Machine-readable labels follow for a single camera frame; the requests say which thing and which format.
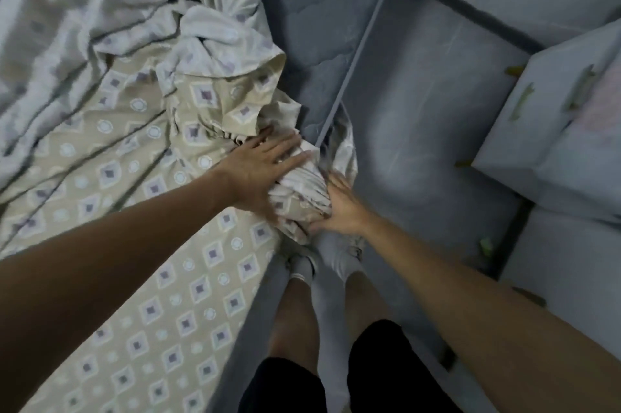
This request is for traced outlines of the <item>person's left forearm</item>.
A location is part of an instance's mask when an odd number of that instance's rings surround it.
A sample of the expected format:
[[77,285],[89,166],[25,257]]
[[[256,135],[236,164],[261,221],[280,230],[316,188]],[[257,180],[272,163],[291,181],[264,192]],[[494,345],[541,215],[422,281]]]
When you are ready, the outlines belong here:
[[0,412],[38,387],[193,233],[239,200],[223,166],[0,261]]

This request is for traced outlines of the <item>black shorts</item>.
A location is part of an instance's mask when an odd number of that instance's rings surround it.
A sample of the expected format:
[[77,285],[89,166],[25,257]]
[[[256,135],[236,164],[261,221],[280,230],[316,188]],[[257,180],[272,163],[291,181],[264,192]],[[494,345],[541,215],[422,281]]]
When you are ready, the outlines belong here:
[[[347,387],[351,413],[463,413],[415,354],[401,326],[370,324],[353,343]],[[264,359],[238,413],[327,413],[319,377],[278,357]]]

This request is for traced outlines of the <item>white cardboard box with tape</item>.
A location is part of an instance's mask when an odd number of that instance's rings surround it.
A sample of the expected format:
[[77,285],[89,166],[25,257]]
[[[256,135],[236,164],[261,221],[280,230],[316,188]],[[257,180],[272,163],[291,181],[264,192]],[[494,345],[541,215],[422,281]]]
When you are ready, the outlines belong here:
[[534,54],[472,167],[549,211],[621,225],[621,19]]

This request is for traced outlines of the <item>person's right leg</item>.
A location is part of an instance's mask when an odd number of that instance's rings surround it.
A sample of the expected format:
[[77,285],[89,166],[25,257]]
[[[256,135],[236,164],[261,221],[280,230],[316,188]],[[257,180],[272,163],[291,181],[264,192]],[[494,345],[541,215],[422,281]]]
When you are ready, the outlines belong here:
[[391,318],[389,307],[364,272],[352,273],[345,283],[345,319],[352,341],[373,323]]

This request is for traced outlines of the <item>person's right forearm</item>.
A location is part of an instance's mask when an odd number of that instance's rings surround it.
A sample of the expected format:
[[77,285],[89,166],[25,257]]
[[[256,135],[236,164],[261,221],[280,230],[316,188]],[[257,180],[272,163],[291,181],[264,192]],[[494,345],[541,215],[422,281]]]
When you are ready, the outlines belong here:
[[621,413],[621,361],[570,324],[373,213],[356,233],[406,280],[499,413]]

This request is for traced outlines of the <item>plain white box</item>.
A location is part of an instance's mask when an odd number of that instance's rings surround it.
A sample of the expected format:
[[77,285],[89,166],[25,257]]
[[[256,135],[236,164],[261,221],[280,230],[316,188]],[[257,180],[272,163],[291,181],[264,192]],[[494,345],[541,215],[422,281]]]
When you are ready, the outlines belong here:
[[621,227],[539,207],[501,275],[589,336],[621,333]]

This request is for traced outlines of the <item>white left sock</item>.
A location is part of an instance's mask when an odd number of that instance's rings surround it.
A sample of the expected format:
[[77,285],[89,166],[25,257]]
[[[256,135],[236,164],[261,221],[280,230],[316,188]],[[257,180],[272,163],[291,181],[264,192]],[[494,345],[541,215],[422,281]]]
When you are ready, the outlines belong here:
[[298,280],[312,286],[317,273],[317,261],[314,253],[294,253],[288,257],[287,268],[289,280]]

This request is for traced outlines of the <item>person's right hand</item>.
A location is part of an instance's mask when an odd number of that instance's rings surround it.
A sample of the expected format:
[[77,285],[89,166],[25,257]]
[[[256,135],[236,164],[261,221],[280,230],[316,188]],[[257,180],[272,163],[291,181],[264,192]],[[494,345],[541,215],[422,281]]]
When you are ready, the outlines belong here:
[[367,236],[375,228],[380,217],[362,202],[341,174],[328,174],[327,190],[332,208],[328,217],[336,216],[340,234]]

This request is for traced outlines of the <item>white sock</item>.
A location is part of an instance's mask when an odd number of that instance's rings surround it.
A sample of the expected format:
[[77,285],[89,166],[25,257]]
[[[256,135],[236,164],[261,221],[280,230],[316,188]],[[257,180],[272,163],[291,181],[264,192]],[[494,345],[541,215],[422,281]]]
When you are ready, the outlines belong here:
[[312,286],[317,273],[317,261],[314,253],[294,253],[288,257],[287,268],[289,280],[298,280]]
[[364,273],[361,257],[364,238],[357,235],[342,235],[337,232],[322,232],[315,240],[325,266],[346,283],[355,273]]

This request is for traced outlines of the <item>beige diamond-patterned bed sheet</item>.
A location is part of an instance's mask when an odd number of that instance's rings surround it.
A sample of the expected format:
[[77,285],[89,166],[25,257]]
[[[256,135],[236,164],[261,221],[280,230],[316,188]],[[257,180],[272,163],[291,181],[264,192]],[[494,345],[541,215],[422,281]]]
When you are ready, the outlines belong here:
[[[195,180],[260,129],[296,130],[261,0],[0,0],[0,259]],[[320,167],[356,177],[343,111],[328,152],[270,190],[279,226],[227,208],[20,413],[203,413],[281,238],[330,213]]]

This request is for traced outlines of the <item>white right sock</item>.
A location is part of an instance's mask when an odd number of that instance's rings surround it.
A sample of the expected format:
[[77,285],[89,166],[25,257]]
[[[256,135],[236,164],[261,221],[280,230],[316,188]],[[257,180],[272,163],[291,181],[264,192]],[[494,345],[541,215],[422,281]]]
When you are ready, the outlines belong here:
[[355,273],[364,273],[361,257],[364,238],[357,235],[342,235],[337,232],[322,232],[315,240],[325,266],[346,283]]

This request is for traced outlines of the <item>person's left leg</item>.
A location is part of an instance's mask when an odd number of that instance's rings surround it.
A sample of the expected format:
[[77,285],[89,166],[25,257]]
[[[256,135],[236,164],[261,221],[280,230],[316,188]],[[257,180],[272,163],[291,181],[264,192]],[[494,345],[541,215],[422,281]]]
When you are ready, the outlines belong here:
[[271,328],[268,357],[289,360],[317,375],[320,333],[311,295],[305,281],[288,281]]

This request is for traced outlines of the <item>grey bed frame rail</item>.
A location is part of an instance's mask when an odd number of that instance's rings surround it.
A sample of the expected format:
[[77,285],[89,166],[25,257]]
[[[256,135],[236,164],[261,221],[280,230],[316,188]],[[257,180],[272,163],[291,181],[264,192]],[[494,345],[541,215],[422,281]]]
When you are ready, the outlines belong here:
[[360,42],[358,43],[355,51],[354,51],[354,55],[352,57],[352,60],[350,62],[350,65],[348,67],[348,70],[346,72],[346,75],[343,78],[343,82],[341,83],[341,86],[338,90],[338,94],[335,97],[335,100],[332,104],[332,107],[330,108],[330,111],[327,115],[327,118],[325,119],[322,128],[318,131],[317,136],[316,136],[316,140],[314,142],[314,145],[316,147],[321,147],[322,143],[324,142],[326,136],[328,135],[329,129],[333,124],[335,115],[338,111],[339,106],[341,106],[342,102],[343,102],[343,97],[346,93],[346,88],[350,82],[350,80],[352,79],[353,73],[356,69],[356,66],[359,62],[360,56],[364,50],[364,47],[366,45],[366,42],[368,40],[369,35],[371,34],[374,24],[376,22],[377,16],[381,10],[381,7],[383,5],[384,0],[376,0],[375,4],[374,4],[374,8],[371,12],[371,15],[368,18],[368,21],[366,22],[365,25],[365,30],[363,31],[363,34],[361,35],[360,38]]

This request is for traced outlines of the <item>person's left hand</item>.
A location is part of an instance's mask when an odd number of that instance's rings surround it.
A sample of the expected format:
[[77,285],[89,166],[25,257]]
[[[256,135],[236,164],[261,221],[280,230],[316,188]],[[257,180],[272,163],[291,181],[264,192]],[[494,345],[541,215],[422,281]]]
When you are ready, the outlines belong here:
[[224,184],[225,206],[255,213],[266,220],[269,190],[311,157],[310,151],[293,153],[301,142],[302,137],[293,130],[275,134],[273,127],[268,126],[222,159],[212,172]]

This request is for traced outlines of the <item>person's leg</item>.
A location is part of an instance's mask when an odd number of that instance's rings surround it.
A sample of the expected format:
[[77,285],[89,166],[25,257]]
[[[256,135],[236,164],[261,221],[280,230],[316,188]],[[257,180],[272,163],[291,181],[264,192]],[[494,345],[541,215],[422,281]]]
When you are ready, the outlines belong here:
[[352,273],[345,283],[345,319],[352,341],[373,323],[391,318],[389,307],[364,272]]
[[305,281],[288,281],[271,328],[268,357],[289,360],[317,375],[320,333],[311,295]]

